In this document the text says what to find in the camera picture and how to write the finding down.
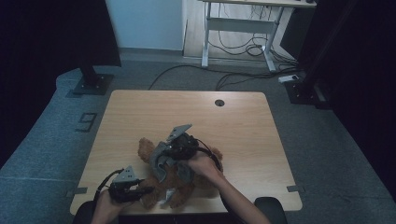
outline plush toy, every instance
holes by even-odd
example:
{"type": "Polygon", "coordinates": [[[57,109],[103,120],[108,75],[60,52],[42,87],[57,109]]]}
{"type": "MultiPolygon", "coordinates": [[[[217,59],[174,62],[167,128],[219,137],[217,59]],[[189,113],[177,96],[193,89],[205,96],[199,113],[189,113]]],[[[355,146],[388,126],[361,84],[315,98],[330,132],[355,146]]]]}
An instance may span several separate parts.
{"type": "MultiPolygon", "coordinates": [[[[221,162],[222,154],[219,150],[215,147],[207,147],[221,162]]],[[[163,174],[158,174],[157,168],[153,167],[152,164],[157,148],[147,138],[142,138],[139,141],[138,155],[144,162],[150,163],[151,174],[139,184],[137,189],[154,187],[154,191],[141,198],[141,203],[145,208],[152,208],[164,195],[171,191],[173,194],[166,202],[169,203],[171,208],[177,208],[189,199],[195,187],[199,189],[214,188],[205,177],[195,174],[184,162],[164,162],[162,165],[163,174]]]]}

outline black curtain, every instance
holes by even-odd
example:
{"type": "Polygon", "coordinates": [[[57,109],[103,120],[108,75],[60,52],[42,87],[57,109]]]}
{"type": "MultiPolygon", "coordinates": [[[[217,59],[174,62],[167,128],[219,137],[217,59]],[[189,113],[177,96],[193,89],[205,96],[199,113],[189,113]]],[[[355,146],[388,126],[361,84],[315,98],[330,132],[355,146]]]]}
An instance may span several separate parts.
{"type": "Polygon", "coordinates": [[[395,13],[393,1],[321,0],[299,61],[305,83],[326,83],[331,108],[396,200],[395,13]]]}
{"type": "Polygon", "coordinates": [[[105,0],[0,1],[1,165],[82,64],[120,66],[105,0]]]}

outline desk leg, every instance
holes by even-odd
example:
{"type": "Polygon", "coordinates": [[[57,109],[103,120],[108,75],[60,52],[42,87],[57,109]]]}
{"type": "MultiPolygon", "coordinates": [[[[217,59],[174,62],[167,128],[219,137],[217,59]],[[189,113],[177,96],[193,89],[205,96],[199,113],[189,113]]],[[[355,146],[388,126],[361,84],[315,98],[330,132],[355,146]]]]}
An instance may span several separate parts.
{"type": "Polygon", "coordinates": [[[210,23],[210,10],[212,8],[212,4],[209,2],[207,5],[207,14],[206,14],[206,21],[205,21],[205,41],[204,41],[204,48],[202,49],[202,67],[208,66],[208,55],[209,55],[209,23],[210,23]]]}
{"type": "Polygon", "coordinates": [[[267,61],[268,68],[269,68],[270,72],[276,71],[276,68],[274,66],[274,61],[273,61],[272,55],[270,53],[270,49],[274,42],[276,30],[277,30],[277,27],[279,26],[280,18],[282,17],[282,14],[283,14],[283,9],[284,9],[283,7],[279,7],[279,12],[277,13],[276,20],[274,21],[274,26],[272,28],[270,38],[267,40],[267,43],[265,43],[265,46],[262,47],[265,61],[267,61]]]}

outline wooden table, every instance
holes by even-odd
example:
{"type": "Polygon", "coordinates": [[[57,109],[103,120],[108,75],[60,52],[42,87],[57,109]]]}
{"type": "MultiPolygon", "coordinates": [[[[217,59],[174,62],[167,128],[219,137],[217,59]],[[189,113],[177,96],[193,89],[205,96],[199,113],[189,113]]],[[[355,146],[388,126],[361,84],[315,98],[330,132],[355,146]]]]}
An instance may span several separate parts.
{"type": "MultiPolygon", "coordinates": [[[[93,199],[106,176],[132,165],[138,178],[149,175],[149,165],[137,156],[139,139],[155,145],[175,126],[191,123],[188,134],[223,153],[224,174],[251,201],[261,196],[280,200],[287,211],[300,210],[288,160],[264,94],[226,91],[113,91],[92,146],[79,188],[70,207],[75,214],[93,199]],[[217,100],[223,106],[215,105],[217,100]]],[[[125,214],[226,212],[216,190],[195,189],[181,208],[156,205],[146,210],[134,203],[125,214]]]]}
{"type": "Polygon", "coordinates": [[[274,61],[270,52],[271,46],[274,42],[277,27],[279,26],[280,18],[283,14],[284,7],[315,7],[317,4],[306,3],[305,0],[200,0],[207,2],[207,14],[205,21],[205,40],[202,51],[202,67],[208,67],[209,54],[209,31],[230,31],[253,34],[268,34],[268,40],[265,46],[262,46],[262,53],[267,62],[270,72],[275,72],[274,61]],[[274,21],[255,21],[255,20],[238,20],[230,18],[213,18],[210,15],[212,3],[226,3],[226,4],[241,4],[241,5],[256,5],[256,6],[270,6],[279,7],[276,19],[274,21]]]}

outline gray cloth on plush toy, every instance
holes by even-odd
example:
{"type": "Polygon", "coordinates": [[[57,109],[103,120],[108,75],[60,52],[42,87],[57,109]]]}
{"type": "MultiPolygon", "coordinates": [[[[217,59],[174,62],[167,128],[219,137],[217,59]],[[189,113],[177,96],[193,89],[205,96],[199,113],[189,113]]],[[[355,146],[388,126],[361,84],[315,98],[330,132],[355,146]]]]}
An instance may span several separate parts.
{"type": "Polygon", "coordinates": [[[163,168],[165,164],[169,166],[177,165],[178,177],[185,183],[190,183],[194,177],[194,171],[186,164],[162,155],[164,150],[166,150],[166,144],[165,142],[160,142],[149,158],[149,165],[160,183],[166,178],[166,171],[163,168]]]}

